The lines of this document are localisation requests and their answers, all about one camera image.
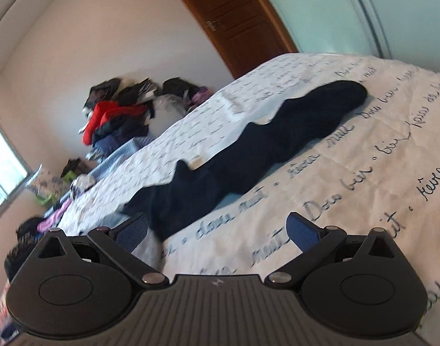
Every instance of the dark blue fabric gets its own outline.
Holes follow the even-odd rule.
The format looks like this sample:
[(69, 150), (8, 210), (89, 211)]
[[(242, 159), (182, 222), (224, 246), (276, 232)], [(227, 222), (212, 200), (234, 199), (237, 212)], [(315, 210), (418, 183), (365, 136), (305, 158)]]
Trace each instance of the dark blue fabric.
[(5, 329), (2, 331), (0, 337), (4, 341), (8, 341), (11, 336), (16, 332), (16, 327), (13, 322), (11, 322), (9, 325), (5, 327)]
[(127, 143), (120, 146), (109, 157), (107, 157), (100, 165), (93, 169), (89, 174), (92, 175), (96, 181), (106, 178), (119, 165), (138, 152), (143, 147), (147, 146), (154, 140), (152, 136), (144, 136), (130, 139)]
[(320, 241), (316, 231), (308, 228), (298, 217), (292, 214), (287, 217), (286, 230), (288, 237), (302, 252), (308, 251)]
[(227, 194), (245, 194), (273, 164), (290, 160), (313, 139), (331, 134), (366, 97), (361, 84), (339, 80), (285, 100), (268, 124), (249, 123), (236, 142), (199, 168), (191, 170), (178, 161), (170, 183), (140, 189), (123, 212), (144, 213), (149, 227), (166, 240), (211, 212)]
[(148, 224), (146, 217), (142, 215), (118, 234), (116, 243), (131, 253), (147, 234)]
[(120, 146), (121, 144), (113, 135), (108, 135), (94, 145), (94, 147), (98, 148), (104, 156), (111, 155), (111, 153), (117, 150)]

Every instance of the window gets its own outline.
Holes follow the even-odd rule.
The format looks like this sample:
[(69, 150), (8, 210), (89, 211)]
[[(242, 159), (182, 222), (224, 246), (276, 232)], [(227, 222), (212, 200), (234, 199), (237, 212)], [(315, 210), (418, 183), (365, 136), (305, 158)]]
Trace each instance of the window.
[(20, 184), (27, 178), (25, 164), (10, 148), (0, 130), (0, 209), (8, 204)]

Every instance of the green object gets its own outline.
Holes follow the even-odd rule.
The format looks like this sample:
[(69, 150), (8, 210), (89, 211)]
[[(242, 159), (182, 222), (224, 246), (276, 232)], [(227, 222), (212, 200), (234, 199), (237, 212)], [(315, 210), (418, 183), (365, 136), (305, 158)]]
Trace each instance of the green object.
[(73, 183), (73, 181), (78, 177), (76, 173), (74, 173), (72, 170), (67, 172), (64, 176), (62, 176), (62, 180), (65, 182), (68, 182), (69, 184)]
[(46, 199), (36, 195), (37, 204), (40, 206), (47, 206), (48, 204), (55, 204), (57, 202), (57, 198), (53, 195), (49, 195)]

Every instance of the wooden door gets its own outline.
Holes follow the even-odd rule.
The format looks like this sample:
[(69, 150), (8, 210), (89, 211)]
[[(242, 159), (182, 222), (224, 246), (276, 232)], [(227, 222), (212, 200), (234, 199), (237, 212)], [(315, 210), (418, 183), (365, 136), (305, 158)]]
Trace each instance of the wooden door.
[(268, 0), (183, 0), (235, 78), (283, 53), (297, 52)]

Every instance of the white wall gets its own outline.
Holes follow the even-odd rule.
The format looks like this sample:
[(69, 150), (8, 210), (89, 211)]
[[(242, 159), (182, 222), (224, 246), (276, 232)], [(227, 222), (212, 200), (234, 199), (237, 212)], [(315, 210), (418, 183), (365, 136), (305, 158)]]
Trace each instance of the white wall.
[[(54, 165), (58, 159), (45, 150), (42, 140), (25, 123), (25, 114), (13, 102), (14, 97), (6, 79), (0, 76), (0, 126), (26, 160), (30, 168), (37, 168), (41, 163)], [(34, 195), (23, 190), (10, 207), (0, 217), (0, 294), (7, 281), (4, 270), (4, 258), (15, 245), (15, 230), (33, 215), (42, 214), (45, 209), (38, 206)]]
[(180, 76), (219, 89), (233, 78), (181, 0), (54, 0), (4, 70), (29, 123), (62, 162), (88, 150), (77, 134), (91, 86), (114, 76)]

